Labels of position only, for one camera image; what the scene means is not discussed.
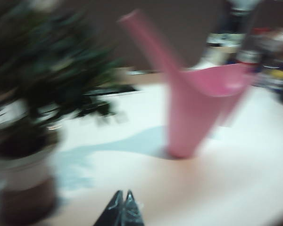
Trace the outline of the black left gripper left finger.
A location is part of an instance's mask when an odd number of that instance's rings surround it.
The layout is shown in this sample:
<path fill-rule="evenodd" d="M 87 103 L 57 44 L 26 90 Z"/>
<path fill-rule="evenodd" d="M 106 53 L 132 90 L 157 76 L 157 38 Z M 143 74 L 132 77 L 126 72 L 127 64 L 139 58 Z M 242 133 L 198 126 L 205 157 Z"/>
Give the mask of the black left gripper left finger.
<path fill-rule="evenodd" d="M 118 190 L 98 218 L 99 226 L 120 226 L 123 209 L 123 191 Z"/>

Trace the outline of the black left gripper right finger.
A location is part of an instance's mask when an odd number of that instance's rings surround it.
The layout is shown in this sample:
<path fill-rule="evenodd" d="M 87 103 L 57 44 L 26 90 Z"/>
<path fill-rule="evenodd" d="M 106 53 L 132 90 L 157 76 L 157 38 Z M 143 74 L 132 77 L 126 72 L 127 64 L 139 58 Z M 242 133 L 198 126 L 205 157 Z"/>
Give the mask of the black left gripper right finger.
<path fill-rule="evenodd" d="M 123 203 L 123 225 L 144 226 L 142 214 L 131 190 L 128 190 L 126 199 Z"/>

